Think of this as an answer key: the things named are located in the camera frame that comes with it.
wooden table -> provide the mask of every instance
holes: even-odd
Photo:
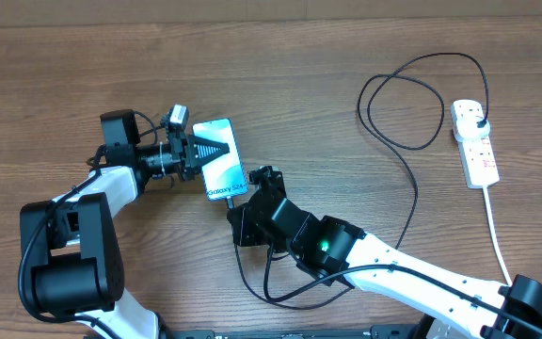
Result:
[[[542,282],[542,17],[0,29],[0,338],[88,332],[41,324],[24,311],[18,214],[86,178],[84,161],[103,142],[99,115],[111,110],[134,108],[157,121],[181,103],[191,122],[230,117],[247,169],[281,167],[298,206],[394,244],[412,187],[394,155],[361,127],[355,103],[367,78],[439,51],[469,53],[486,70],[502,177],[490,193],[503,257],[512,274]],[[420,61],[405,74],[436,87],[447,117],[429,148],[403,152],[420,200],[401,250],[502,281],[482,193],[466,188],[448,111],[456,99],[484,102],[481,78],[456,56]],[[396,80],[373,106],[383,132],[413,145],[431,137],[439,114],[431,92]],[[127,288],[173,329],[365,328],[421,318],[359,291],[311,312],[259,302],[240,281],[225,210],[206,200],[198,179],[149,192],[115,218]],[[242,253],[261,291],[265,249]],[[309,280],[284,260],[273,269],[272,293]],[[318,287],[294,304],[339,290]]]

wood grain surface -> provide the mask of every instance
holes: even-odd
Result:
[[[502,178],[490,194],[503,257],[512,274],[542,282],[542,17],[0,29],[0,338],[88,332],[41,324],[24,310],[16,289],[18,216],[24,204],[86,178],[84,161],[103,142],[100,114],[133,108],[157,121],[181,103],[192,123],[229,117],[246,169],[279,166],[298,206],[394,244],[412,203],[411,183],[398,159],[361,127],[355,103],[372,75],[447,51],[471,54],[486,70]],[[502,281],[482,193],[466,188],[448,111],[456,99],[484,101],[481,77],[456,56],[420,61],[405,74],[436,87],[447,117],[430,147],[403,152],[420,200],[401,250]],[[395,80],[372,113],[386,135],[419,145],[432,136],[440,110],[430,91]],[[149,192],[115,218],[127,288],[172,329],[365,328],[421,318],[359,291],[309,312],[259,302],[240,281],[225,211],[224,202],[207,201],[198,179]],[[247,278],[261,291],[265,249],[242,253]],[[272,276],[274,295],[310,280],[290,260]],[[340,290],[317,287],[293,304]]]

table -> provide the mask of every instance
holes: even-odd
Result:
[[[16,289],[18,216],[24,204],[86,178],[84,161],[103,142],[98,117],[111,110],[133,108],[157,121],[181,103],[192,123],[229,117],[247,170],[280,167],[298,206],[394,244],[412,187],[394,155],[361,127],[355,103],[367,78],[439,51],[471,54],[486,70],[502,177],[490,194],[503,257],[512,274],[542,282],[542,17],[0,29],[0,337],[88,332],[41,324],[24,311]],[[401,250],[502,281],[482,192],[466,188],[448,111],[456,99],[484,102],[481,78],[456,56],[420,61],[404,74],[433,85],[447,117],[429,148],[403,151],[420,200]],[[431,92],[397,80],[373,106],[385,134],[413,145],[431,137],[439,114]],[[310,312],[259,302],[239,278],[225,203],[208,202],[201,179],[154,191],[167,184],[155,183],[126,206],[115,227],[127,288],[171,328],[365,328],[421,318],[359,291]],[[242,254],[247,278],[261,291],[265,249]],[[309,280],[283,260],[273,268],[272,294]],[[317,287],[294,304],[339,290]]]

white cord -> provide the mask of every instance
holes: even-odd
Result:
[[[509,272],[507,267],[505,267],[505,262],[501,256],[501,250],[499,249],[499,243],[497,242],[497,234],[495,233],[495,224],[493,222],[493,211],[490,208],[490,199],[488,198],[488,187],[482,187],[482,193],[485,196],[485,206],[486,206],[486,218],[488,219],[488,229],[490,230],[490,238],[493,240],[493,248],[495,249],[495,254],[497,254],[497,260],[499,260],[499,266],[501,266],[501,271],[505,277],[505,281],[508,285],[512,285],[512,280],[509,278]]]

power strip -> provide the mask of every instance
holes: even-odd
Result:
[[[477,122],[483,117],[482,106],[473,100],[457,100],[451,105],[453,133],[459,146],[466,183],[469,188],[482,188],[493,248],[505,281],[511,286],[512,281],[499,249],[493,212],[488,198],[488,187],[499,182],[499,172],[497,171],[497,163],[495,162],[495,154],[490,144],[490,138],[488,138],[490,125],[487,122],[485,127],[478,128],[477,126]]]

